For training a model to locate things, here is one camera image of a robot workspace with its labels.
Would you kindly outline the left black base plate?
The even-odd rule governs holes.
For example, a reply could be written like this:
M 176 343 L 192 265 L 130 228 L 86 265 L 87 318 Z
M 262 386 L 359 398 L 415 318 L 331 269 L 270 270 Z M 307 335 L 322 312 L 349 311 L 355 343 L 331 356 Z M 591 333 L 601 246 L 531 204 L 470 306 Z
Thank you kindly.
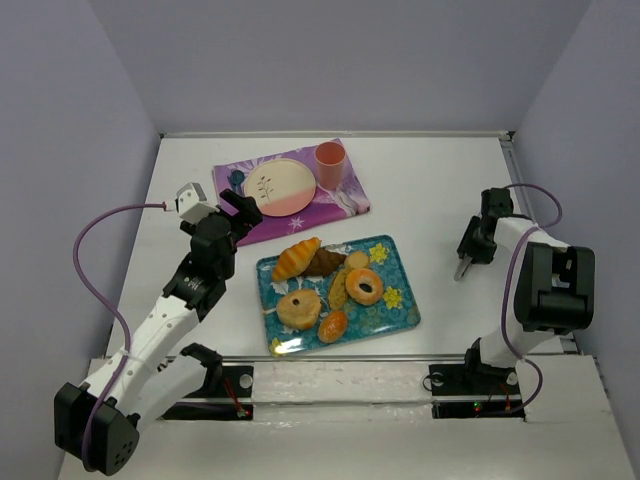
M 176 402 L 162 416 L 167 421 L 251 421 L 254 384 L 252 365 L 224 365 L 218 380 Z

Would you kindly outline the blue plastic spoon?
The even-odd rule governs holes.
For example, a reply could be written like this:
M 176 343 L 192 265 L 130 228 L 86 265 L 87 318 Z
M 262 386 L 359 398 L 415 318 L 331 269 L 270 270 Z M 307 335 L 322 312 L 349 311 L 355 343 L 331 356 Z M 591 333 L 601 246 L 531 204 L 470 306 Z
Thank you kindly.
M 243 194 L 242 185 L 244 183 L 245 178 L 246 178 L 245 173 L 242 172 L 241 170 L 235 169 L 231 171 L 230 175 L 228 176 L 228 181 L 233 192 L 235 192 L 238 195 Z

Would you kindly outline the orange sugared bun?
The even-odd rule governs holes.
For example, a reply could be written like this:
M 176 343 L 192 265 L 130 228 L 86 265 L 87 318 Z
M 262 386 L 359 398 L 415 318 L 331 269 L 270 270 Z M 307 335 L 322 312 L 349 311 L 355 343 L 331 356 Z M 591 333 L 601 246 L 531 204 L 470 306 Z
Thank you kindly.
M 331 312 L 319 325 L 318 339 L 325 344 L 338 341 L 348 328 L 348 317 L 343 311 Z

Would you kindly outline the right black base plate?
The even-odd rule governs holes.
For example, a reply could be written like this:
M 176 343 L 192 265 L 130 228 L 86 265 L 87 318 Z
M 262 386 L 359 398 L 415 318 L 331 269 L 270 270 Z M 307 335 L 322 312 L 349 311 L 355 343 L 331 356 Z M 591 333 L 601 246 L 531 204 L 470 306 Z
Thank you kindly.
M 513 368 L 472 372 L 464 364 L 432 364 L 423 388 L 434 400 L 434 419 L 525 418 Z

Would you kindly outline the metal tongs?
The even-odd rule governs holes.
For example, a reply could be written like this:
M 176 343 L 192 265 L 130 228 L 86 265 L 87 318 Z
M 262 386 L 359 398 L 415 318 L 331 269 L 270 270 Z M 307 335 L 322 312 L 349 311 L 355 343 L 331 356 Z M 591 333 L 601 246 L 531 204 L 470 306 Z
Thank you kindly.
M 473 262 L 473 259 L 469 256 L 464 256 L 463 258 L 461 258 L 458 262 L 458 265 L 456 267 L 455 273 L 454 273 L 454 280 L 456 282 L 462 280 L 467 272 L 467 270 L 469 269 L 469 267 L 471 266 Z

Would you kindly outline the small round tan bun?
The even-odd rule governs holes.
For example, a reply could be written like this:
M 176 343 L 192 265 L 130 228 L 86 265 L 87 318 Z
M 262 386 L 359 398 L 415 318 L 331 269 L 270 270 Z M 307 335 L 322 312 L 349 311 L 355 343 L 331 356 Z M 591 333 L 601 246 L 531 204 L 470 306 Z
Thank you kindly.
M 369 264 L 369 256 L 364 251 L 355 251 L 351 253 L 344 261 L 344 266 L 348 270 L 368 268 Z

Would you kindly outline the metal table rail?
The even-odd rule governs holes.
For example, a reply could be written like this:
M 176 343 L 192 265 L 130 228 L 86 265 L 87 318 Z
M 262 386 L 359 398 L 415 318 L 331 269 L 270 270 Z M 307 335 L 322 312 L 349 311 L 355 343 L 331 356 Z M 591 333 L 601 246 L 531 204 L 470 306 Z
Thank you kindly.
M 463 354 L 384 354 L 384 355 L 288 355 L 273 356 L 233 356 L 224 355 L 226 363 L 255 362 L 427 362 L 427 363 L 462 363 Z

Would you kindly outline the orange striped croissant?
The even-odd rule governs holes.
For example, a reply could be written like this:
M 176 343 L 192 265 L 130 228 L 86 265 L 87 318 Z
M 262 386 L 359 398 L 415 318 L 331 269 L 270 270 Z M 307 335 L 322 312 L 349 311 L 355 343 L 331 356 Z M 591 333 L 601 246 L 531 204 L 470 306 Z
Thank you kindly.
M 285 249 L 277 259 L 272 280 L 281 282 L 300 275 L 310 265 L 320 246 L 321 240 L 312 237 Z

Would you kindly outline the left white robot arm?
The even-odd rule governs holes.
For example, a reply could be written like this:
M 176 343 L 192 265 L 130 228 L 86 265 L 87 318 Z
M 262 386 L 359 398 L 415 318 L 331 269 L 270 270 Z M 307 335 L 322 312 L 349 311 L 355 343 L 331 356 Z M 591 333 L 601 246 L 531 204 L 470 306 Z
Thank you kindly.
M 222 358 L 201 344 L 184 347 L 167 367 L 161 363 L 222 298 L 235 273 L 239 241 L 263 220 L 254 198 L 230 189 L 220 197 L 233 213 L 210 204 L 198 183 L 158 204 L 179 216 L 181 230 L 190 237 L 189 251 L 137 328 L 88 280 L 80 259 L 73 259 L 82 283 L 124 334 L 122 346 L 102 367 L 78 386 L 65 383 L 54 397 L 55 444 L 88 472 L 117 474 L 150 423 L 186 395 L 219 382 Z

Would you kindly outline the teal floral tray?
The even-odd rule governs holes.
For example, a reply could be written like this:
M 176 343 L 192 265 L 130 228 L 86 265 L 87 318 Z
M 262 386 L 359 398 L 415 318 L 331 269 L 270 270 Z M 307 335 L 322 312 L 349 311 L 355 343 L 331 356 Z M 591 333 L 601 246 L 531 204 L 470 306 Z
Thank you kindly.
M 371 306 L 364 306 L 348 298 L 342 310 L 348 320 L 346 332 L 337 339 L 337 345 L 361 342 L 416 327 L 421 314 L 411 290 L 396 244 L 389 235 L 377 235 L 329 244 L 325 250 L 332 254 L 354 254 L 362 252 L 368 256 L 369 268 L 382 281 L 382 296 Z M 260 259 L 256 264 L 258 292 L 264 319 L 266 341 L 274 357 L 316 352 L 329 345 L 318 338 L 318 325 L 302 331 L 284 325 L 277 317 L 276 305 L 286 295 L 299 290 L 310 289 L 318 294 L 322 310 L 320 320 L 329 315 L 329 291 L 332 280 L 337 275 L 294 277 L 282 282 L 271 279 L 277 263 L 275 256 Z

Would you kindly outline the long seeded bread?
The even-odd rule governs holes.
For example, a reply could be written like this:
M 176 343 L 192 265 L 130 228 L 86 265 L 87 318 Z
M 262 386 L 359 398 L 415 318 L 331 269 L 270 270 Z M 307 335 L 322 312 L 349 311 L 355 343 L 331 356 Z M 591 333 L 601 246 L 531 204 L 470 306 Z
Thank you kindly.
M 340 310 L 348 300 L 346 278 L 349 274 L 347 268 L 337 272 L 328 290 L 328 304 L 332 311 Z

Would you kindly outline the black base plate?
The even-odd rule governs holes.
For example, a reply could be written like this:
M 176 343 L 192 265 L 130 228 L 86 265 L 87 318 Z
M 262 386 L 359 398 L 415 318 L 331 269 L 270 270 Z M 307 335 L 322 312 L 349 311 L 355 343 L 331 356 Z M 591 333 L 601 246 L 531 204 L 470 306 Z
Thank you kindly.
M 434 400 L 434 419 L 525 418 L 513 368 L 472 372 L 464 364 L 432 364 L 423 388 Z
M 254 384 L 252 365 L 224 365 L 218 380 L 176 402 L 162 416 L 167 421 L 251 421 Z

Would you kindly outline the orange glazed donut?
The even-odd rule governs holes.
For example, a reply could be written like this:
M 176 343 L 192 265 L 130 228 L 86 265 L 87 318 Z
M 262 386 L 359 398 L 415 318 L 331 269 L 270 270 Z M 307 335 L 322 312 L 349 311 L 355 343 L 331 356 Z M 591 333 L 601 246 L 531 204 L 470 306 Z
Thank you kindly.
M 345 287 L 348 295 L 357 303 L 370 306 L 377 303 L 383 295 L 381 278 L 371 269 L 357 268 L 346 277 Z

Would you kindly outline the dark chocolate bread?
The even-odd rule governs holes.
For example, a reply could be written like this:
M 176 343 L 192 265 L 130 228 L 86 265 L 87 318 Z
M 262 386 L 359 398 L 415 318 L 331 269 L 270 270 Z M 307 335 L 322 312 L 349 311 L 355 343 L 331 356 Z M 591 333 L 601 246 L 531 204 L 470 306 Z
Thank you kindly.
M 309 266 L 302 272 L 302 276 L 327 277 L 344 264 L 346 255 L 319 248 L 312 258 Z

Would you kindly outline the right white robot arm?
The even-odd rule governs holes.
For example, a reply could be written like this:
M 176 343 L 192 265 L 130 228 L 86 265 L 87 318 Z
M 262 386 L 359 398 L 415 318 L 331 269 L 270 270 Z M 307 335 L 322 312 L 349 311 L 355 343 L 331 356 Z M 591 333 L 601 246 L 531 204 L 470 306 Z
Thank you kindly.
M 462 280 L 473 265 L 493 262 L 500 247 L 510 253 L 497 330 L 465 353 L 468 378 L 505 378 L 540 344 L 589 327 L 594 315 L 595 253 L 549 235 L 517 214 L 510 185 L 481 193 L 457 247 L 454 274 Z

